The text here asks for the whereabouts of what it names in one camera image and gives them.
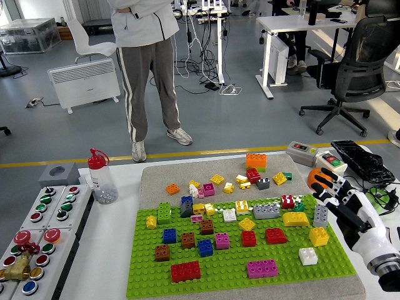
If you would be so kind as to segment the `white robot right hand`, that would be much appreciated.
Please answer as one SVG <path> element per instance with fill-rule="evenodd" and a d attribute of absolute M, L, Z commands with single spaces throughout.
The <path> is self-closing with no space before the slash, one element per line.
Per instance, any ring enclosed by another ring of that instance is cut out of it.
<path fill-rule="evenodd" d="M 337 217 L 348 247 L 360 254 L 365 265 L 399 262 L 399 251 L 389 242 L 386 227 L 366 195 L 353 187 L 346 179 L 323 167 L 317 182 L 311 184 L 313 196 L 321 200 Z"/>

